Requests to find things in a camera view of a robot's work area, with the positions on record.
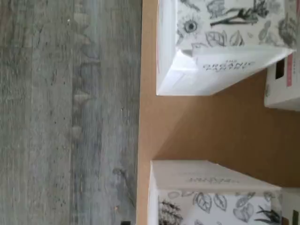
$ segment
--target packaging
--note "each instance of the packaging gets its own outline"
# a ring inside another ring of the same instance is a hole
[[[275,225],[280,198],[280,187],[208,161],[152,161],[148,225]]]
[[[268,68],[264,98],[266,107],[300,111],[299,62],[300,52],[297,51]]]
[[[211,95],[296,49],[296,0],[160,0],[157,95]]]
[[[300,225],[300,188],[284,188],[282,200],[283,225]]]

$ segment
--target brown cardboard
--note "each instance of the brown cardboard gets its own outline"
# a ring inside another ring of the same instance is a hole
[[[266,70],[210,97],[155,95],[157,3],[143,0],[137,224],[147,221],[152,159],[207,159],[300,187],[300,113],[263,106]]]

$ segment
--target wooden floor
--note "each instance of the wooden floor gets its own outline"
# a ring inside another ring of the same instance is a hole
[[[0,0],[0,224],[135,224],[142,0]]]

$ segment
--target brand logo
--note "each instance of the brand logo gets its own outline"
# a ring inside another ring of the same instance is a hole
[[[215,178],[215,177],[206,177],[206,178],[201,178],[201,177],[196,177],[196,178],[190,178],[187,180],[188,182],[197,182],[197,183],[209,183],[209,184],[236,184],[239,183],[238,180],[233,180],[230,178]]]
[[[254,65],[255,62],[238,62],[237,60],[227,60],[225,63],[205,64],[203,68],[207,70],[213,70],[215,72],[222,72],[227,70],[244,70]]]

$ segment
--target pink label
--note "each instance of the pink label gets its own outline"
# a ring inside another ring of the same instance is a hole
[[[293,72],[293,55],[290,54],[287,57],[287,77],[286,77],[286,85],[287,87],[291,87],[292,85],[292,72]]]

